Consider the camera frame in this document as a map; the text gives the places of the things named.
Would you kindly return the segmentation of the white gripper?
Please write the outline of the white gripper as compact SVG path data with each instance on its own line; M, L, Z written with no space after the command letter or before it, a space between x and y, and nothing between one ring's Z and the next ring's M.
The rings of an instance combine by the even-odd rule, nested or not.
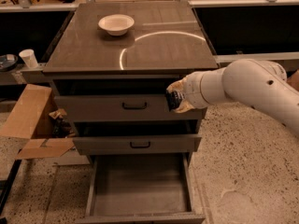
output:
M184 99L180 105L174 109L174 112L185 113L193 109L208 107L208 102L205 100L201 91L201 81L203 76L203 72L194 72L181 80L171 83L166 88L169 93L173 91L183 91Z

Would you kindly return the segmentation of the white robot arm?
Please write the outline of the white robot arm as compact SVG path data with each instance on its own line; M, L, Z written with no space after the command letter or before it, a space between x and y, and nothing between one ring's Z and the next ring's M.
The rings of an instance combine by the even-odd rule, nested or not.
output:
M299 91L287 83L278 63L241 59L221 69L193 72L166 88L166 100L176 113L239 102L299 134Z

